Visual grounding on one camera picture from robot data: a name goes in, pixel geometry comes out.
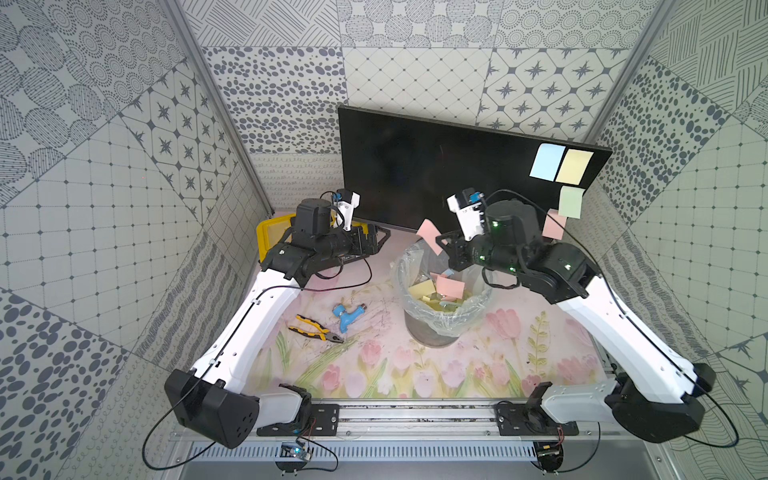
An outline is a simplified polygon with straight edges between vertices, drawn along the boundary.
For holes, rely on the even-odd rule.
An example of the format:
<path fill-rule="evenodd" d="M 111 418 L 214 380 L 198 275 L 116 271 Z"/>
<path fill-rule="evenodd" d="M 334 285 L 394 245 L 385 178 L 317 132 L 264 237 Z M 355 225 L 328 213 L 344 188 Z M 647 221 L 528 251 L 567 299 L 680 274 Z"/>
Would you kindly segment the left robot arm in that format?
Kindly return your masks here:
<path fill-rule="evenodd" d="M 387 232 L 353 224 L 359 203 L 359 194 L 340 189 L 328 200 L 299 204 L 223 332 L 189 370 L 174 370 L 167 378 L 164 390 L 181 426 L 234 449 L 253 429 L 275 425 L 300 432 L 308 425 L 306 390 L 280 385 L 253 396 L 243 389 L 273 328 L 309 280 L 351 260 L 366 260 L 388 240 Z"/>

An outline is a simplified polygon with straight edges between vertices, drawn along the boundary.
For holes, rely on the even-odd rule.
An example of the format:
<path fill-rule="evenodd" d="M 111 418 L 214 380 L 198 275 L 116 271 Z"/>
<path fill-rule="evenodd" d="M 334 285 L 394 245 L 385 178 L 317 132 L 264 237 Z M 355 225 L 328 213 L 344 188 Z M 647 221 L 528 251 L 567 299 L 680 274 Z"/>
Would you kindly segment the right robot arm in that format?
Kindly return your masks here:
<path fill-rule="evenodd" d="M 542 237 L 536 209 L 519 200 L 487 203 L 467 189 L 447 200 L 459 230 L 436 242 L 449 266 L 511 274 L 516 284 L 570 315 L 618 362 L 613 379 L 591 385 L 534 389 L 528 410 L 557 423 L 615 422 L 635 437 L 663 443 L 698 431 L 700 397 L 716 381 L 661 340 L 612 291 L 596 262 L 577 246 Z"/>

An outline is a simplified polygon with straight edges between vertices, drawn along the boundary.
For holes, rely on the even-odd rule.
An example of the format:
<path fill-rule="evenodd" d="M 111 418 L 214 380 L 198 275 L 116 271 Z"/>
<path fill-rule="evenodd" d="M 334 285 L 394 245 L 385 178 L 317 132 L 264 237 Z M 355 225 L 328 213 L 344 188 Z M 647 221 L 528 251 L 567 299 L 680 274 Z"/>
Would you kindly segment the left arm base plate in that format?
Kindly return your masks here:
<path fill-rule="evenodd" d="M 300 407 L 290 423 L 276 423 L 256 430 L 259 437 L 334 437 L 337 434 L 340 406 L 308 403 Z"/>

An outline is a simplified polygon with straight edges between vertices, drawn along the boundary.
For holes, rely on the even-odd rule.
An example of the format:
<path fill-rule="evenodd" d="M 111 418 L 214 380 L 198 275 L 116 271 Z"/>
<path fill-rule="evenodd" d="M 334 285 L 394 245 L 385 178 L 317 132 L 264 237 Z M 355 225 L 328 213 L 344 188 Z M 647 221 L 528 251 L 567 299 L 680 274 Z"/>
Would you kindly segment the green sticky note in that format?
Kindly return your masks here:
<path fill-rule="evenodd" d="M 585 190 L 563 186 L 560 190 L 558 214 L 566 218 L 580 219 Z"/>

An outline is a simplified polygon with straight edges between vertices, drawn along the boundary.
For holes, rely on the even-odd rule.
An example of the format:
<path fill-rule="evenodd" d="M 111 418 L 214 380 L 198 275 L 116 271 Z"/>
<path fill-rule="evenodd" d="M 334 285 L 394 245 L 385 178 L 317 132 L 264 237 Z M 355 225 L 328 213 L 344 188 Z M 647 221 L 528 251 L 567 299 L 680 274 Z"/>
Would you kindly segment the light blue sticky note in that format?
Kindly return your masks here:
<path fill-rule="evenodd" d="M 536 152 L 529 176 L 546 181 L 554 181 L 559 170 L 566 147 L 563 145 L 542 143 Z"/>

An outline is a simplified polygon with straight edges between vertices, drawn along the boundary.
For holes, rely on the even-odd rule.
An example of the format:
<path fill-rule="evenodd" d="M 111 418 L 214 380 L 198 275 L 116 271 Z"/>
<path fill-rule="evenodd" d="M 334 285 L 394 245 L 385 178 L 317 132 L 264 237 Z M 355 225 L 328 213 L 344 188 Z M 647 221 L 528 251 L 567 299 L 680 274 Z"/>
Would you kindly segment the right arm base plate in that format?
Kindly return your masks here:
<path fill-rule="evenodd" d="M 500 401 L 494 405 L 494 414 L 501 436 L 578 436 L 579 428 L 575 422 L 557 423 L 541 408 L 529 409 L 521 403 Z"/>

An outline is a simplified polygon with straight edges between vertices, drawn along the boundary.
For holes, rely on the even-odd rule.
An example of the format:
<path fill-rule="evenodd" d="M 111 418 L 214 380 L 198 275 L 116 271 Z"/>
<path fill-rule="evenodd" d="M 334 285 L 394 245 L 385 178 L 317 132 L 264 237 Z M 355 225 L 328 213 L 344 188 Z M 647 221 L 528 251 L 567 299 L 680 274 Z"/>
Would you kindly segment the yellow sticky note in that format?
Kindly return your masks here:
<path fill-rule="evenodd" d="M 578 186 L 593 157 L 593 152 L 569 148 L 566 150 L 555 181 Z"/>

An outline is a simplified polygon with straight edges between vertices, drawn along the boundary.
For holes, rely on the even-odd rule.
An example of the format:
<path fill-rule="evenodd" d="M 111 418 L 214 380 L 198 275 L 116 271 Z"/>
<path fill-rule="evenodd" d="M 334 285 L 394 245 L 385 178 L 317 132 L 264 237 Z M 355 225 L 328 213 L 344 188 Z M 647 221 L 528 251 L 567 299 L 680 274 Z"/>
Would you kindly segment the pink sticky note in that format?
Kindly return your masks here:
<path fill-rule="evenodd" d="M 552 240 L 562 240 L 565 234 L 567 218 L 555 209 L 550 209 L 545 216 L 542 236 Z"/>
<path fill-rule="evenodd" d="M 435 255 L 439 256 L 443 252 L 443 249 L 436 241 L 436 239 L 441 235 L 441 232 L 437 229 L 431 220 L 424 219 L 416 234 L 426 242 L 426 244 L 430 247 Z"/>

